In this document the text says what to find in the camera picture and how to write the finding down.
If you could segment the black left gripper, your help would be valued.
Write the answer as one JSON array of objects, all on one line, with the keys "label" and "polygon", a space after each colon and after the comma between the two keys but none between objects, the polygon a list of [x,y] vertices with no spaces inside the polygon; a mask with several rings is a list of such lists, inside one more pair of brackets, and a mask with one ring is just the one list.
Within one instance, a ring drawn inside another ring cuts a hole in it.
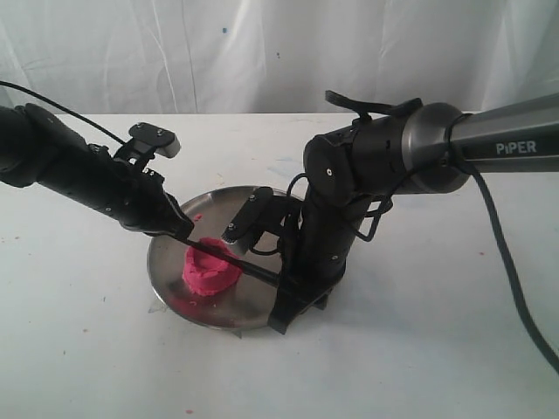
[{"label": "black left gripper", "polygon": [[151,236],[189,238],[194,223],[163,188],[164,177],[149,168],[136,172],[104,146],[90,144],[79,179],[78,201],[113,218],[123,228]]}]

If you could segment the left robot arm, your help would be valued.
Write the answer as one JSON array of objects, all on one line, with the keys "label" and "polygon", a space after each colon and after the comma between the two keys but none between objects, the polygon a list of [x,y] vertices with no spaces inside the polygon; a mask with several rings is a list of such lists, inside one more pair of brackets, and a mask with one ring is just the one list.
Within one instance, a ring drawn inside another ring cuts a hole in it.
[{"label": "left robot arm", "polygon": [[86,140],[41,106],[1,109],[1,181],[16,188],[37,183],[123,228],[151,237],[188,239],[193,222],[148,168],[157,155],[175,157],[176,135],[140,122],[114,154]]}]

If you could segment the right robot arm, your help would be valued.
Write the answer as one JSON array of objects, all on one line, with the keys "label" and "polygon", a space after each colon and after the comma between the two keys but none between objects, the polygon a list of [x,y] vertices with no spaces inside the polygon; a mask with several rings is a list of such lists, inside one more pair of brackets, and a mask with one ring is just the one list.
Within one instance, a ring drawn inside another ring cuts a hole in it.
[{"label": "right robot arm", "polygon": [[378,224],[398,194],[447,194],[467,168],[482,173],[558,169],[558,97],[481,113],[419,99],[399,105],[326,100],[355,113],[352,123],[316,135],[303,152],[307,191],[287,219],[283,268],[269,327],[284,333],[308,308],[323,307],[342,279],[353,242],[372,239],[362,222]]}]

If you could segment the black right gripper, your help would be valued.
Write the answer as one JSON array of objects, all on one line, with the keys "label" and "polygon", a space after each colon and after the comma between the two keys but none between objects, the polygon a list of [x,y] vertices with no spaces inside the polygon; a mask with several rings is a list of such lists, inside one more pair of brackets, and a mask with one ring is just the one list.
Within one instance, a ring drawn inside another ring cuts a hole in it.
[{"label": "black right gripper", "polygon": [[346,270],[346,259],[367,213],[367,197],[335,207],[315,191],[302,200],[286,199],[280,242],[282,270],[273,309],[272,330],[285,334],[309,308],[324,310]]}]

